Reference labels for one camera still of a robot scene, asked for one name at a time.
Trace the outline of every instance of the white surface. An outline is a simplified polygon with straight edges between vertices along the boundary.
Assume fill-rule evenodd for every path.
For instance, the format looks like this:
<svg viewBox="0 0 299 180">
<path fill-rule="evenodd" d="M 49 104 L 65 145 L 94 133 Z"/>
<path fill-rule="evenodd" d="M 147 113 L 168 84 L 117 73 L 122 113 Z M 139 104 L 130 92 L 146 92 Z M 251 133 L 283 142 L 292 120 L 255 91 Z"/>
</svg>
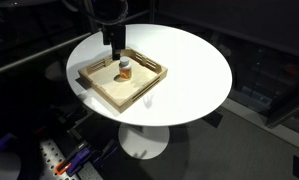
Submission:
<svg viewBox="0 0 299 180">
<path fill-rule="evenodd" d="M 102 33 L 81 42 L 71 53 L 67 78 L 74 93 L 110 119 L 139 126 L 170 126 L 201 118 L 226 99 L 231 71 L 212 45 L 188 32 L 159 25 L 127 25 L 126 45 L 168 68 L 167 77 L 123 113 L 76 80 L 78 69 L 111 53 Z"/>
<path fill-rule="evenodd" d="M 122 124 L 119 142 L 126 153 L 138 159 L 151 159 L 163 152 L 169 142 L 168 127 L 143 127 L 142 131 Z"/>
<path fill-rule="evenodd" d="M 283 126 L 278 125 L 273 129 L 269 129 L 265 126 L 264 122 L 267 118 L 229 98 L 227 98 L 222 107 L 228 109 L 229 111 L 237 114 L 238 116 L 244 118 L 245 120 L 255 124 L 256 126 L 264 129 L 265 131 L 285 140 L 286 142 L 299 148 L 299 133 Z"/>
</svg>

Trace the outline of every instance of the table base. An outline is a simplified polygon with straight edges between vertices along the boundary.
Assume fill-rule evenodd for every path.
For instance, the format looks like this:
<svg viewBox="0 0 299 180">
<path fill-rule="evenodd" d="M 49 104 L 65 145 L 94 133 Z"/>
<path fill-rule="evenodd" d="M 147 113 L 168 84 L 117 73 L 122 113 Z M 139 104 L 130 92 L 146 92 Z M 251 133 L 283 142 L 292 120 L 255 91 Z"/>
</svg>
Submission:
<svg viewBox="0 0 299 180">
<path fill-rule="evenodd" d="M 169 142 L 168 127 L 140 127 L 121 124 L 118 132 L 124 151 L 137 159 L 151 159 L 161 154 Z"/>
</svg>

